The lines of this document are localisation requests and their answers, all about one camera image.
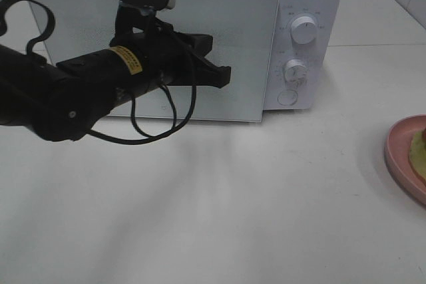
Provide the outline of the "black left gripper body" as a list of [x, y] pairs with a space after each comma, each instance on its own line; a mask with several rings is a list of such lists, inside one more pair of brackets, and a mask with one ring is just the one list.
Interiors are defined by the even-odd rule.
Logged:
[[191, 50], [200, 46], [200, 35], [181, 33], [156, 17], [151, 7], [139, 9], [119, 3], [114, 37], [109, 47], [124, 47], [138, 59], [143, 71], [163, 78], [169, 85], [195, 84]]

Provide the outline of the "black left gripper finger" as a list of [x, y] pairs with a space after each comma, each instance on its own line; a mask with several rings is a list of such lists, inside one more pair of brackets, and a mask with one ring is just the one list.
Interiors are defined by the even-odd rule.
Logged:
[[196, 85], [223, 88], [230, 83], [231, 67], [216, 66], [204, 57], [196, 59]]
[[191, 60], [195, 61], [203, 59], [212, 50], [211, 35], [173, 31], [172, 38], [172, 52], [176, 57], [185, 57], [188, 54]]

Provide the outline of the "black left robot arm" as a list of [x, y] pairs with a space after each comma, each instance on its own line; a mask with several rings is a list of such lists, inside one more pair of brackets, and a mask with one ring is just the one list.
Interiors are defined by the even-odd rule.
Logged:
[[157, 135], [116, 138], [94, 130], [94, 124], [125, 103], [154, 90], [168, 94], [171, 86], [191, 88], [194, 110], [199, 86], [222, 88], [230, 82], [230, 67], [212, 64], [206, 55], [213, 38], [178, 33], [156, 17], [153, 9], [120, 5], [115, 35], [108, 48], [50, 65], [33, 47], [55, 28], [46, 12], [45, 30], [20, 53], [1, 47], [1, 124], [24, 126], [44, 140], [76, 141], [89, 134], [124, 145], [141, 145], [166, 138], [189, 121], [172, 119]]

